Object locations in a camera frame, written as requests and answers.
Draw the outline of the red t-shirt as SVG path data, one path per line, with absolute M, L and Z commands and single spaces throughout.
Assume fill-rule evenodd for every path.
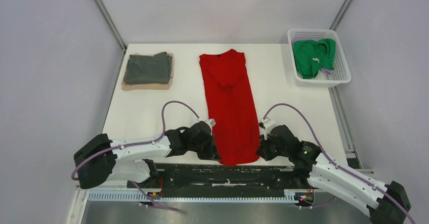
M 220 163 L 236 166 L 259 159 L 258 117 L 243 52 L 230 49 L 222 54 L 199 57 L 208 115 Z

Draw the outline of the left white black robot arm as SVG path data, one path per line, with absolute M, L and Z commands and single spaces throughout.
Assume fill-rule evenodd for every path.
M 92 138 L 74 155 L 72 179 L 81 189 L 91 189 L 106 181 L 143 183 L 153 187 L 159 181 L 154 159 L 182 156 L 191 151 L 202 160 L 219 160 L 213 137 L 214 119 L 191 127 L 170 129 L 147 139 L 111 140 L 105 133 Z

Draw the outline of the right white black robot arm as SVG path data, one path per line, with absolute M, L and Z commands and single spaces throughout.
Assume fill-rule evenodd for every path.
M 292 181 L 297 187 L 329 192 L 359 209 L 371 223 L 404 223 L 411 204 L 400 183 L 386 184 L 342 164 L 318 145 L 300 141 L 286 125 L 260 122 L 259 127 L 263 133 L 257 154 L 266 161 L 286 157 L 294 165 Z

